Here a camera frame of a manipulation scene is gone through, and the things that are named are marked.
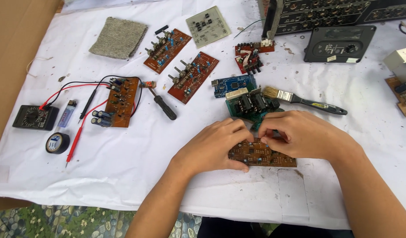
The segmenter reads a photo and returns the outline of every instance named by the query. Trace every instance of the hand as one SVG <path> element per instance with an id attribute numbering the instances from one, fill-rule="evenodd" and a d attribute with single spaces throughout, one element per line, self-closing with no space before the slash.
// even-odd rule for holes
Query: hand
<path id="1" fill-rule="evenodd" d="M 229 150 L 240 141 L 253 142 L 253 134 L 240 119 L 227 118 L 205 127 L 172 158 L 171 164 L 188 171 L 190 176 L 218 169 L 235 169 L 248 172 L 242 162 L 228 158 Z"/>
<path id="2" fill-rule="evenodd" d="M 272 139 L 274 129 L 286 142 Z M 349 134 L 307 111 L 266 114 L 259 128 L 259 138 L 272 150 L 294 158 L 331 160 L 362 149 Z"/>

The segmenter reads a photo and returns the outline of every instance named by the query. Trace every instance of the green wire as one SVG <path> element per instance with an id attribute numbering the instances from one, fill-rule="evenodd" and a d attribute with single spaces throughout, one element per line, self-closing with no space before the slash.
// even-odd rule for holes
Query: green wire
<path id="1" fill-rule="evenodd" d="M 252 24 L 255 24 L 256 22 L 263 21 L 263 20 L 264 19 L 257 20 L 255 22 L 253 22 Z M 246 28 L 244 28 L 242 31 L 240 31 L 240 33 L 238 33 L 236 36 L 234 36 L 234 38 L 237 37 L 239 34 L 241 34 L 241 32 L 243 32 L 245 29 L 249 28 L 252 24 L 248 25 Z"/>

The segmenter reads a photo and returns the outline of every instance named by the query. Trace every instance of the black tape roll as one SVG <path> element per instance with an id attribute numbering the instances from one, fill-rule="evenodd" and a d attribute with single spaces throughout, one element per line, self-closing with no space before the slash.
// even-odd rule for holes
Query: black tape roll
<path id="1" fill-rule="evenodd" d="M 50 154 L 62 154 L 68 149 L 69 143 L 70 138 L 67 134 L 56 132 L 47 139 L 45 150 Z"/>

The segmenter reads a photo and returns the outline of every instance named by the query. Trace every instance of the brush bristles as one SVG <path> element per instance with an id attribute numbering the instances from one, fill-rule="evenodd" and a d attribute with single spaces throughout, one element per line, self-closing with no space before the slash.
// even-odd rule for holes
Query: brush bristles
<path id="1" fill-rule="evenodd" d="M 270 98 L 277 98 L 279 90 L 270 86 L 265 86 L 263 89 L 263 96 L 270 97 Z"/>

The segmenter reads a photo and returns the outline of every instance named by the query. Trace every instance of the paint brush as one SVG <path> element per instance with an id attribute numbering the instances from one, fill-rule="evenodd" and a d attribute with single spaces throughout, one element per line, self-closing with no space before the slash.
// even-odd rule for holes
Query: paint brush
<path id="1" fill-rule="evenodd" d="M 346 110 L 339 108 L 337 106 L 323 103 L 323 102 L 315 102 L 315 101 L 311 101 L 311 100 L 302 99 L 301 97 L 299 97 L 293 93 L 278 90 L 278 89 L 270 87 L 270 86 L 266 86 L 263 89 L 262 94 L 266 97 L 277 98 L 279 100 L 283 100 L 283 101 L 286 101 L 289 103 L 301 103 L 301 104 L 304 104 L 307 106 L 311 106 L 312 108 L 317 108 L 319 110 L 326 111 L 326 112 L 329 112 L 332 114 L 347 115 Z"/>

